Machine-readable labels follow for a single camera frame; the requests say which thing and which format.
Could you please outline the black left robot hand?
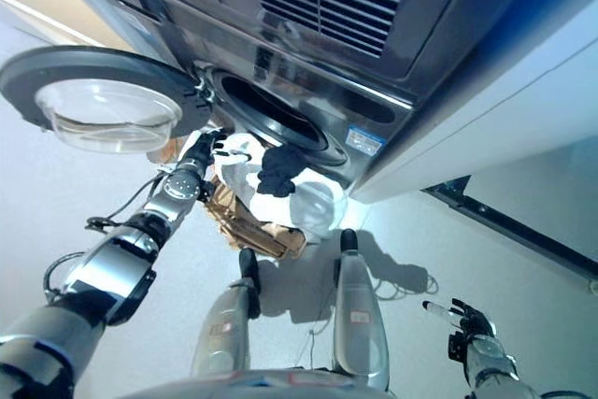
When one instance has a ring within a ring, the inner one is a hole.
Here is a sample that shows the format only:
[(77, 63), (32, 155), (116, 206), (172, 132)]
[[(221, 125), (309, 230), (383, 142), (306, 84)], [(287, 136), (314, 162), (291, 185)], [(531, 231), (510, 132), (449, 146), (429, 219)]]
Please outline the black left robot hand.
[(225, 147), (225, 139), (229, 136), (230, 134), (221, 128), (199, 132), (192, 144), (182, 153), (178, 165), (204, 178), (207, 169), (214, 164), (216, 156), (223, 157), (226, 163), (231, 164), (249, 162), (251, 155), (246, 150)]

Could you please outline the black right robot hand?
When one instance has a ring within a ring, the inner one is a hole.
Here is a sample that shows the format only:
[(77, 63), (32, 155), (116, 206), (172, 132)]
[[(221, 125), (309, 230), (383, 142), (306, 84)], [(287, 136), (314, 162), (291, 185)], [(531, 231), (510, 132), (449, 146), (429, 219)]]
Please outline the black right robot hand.
[(423, 301), (422, 307), (456, 328), (448, 337), (448, 357), (454, 362), (465, 363), (467, 345), (474, 336), (496, 337), (496, 328), (487, 316), (460, 299), (453, 298), (449, 308), (429, 300)]

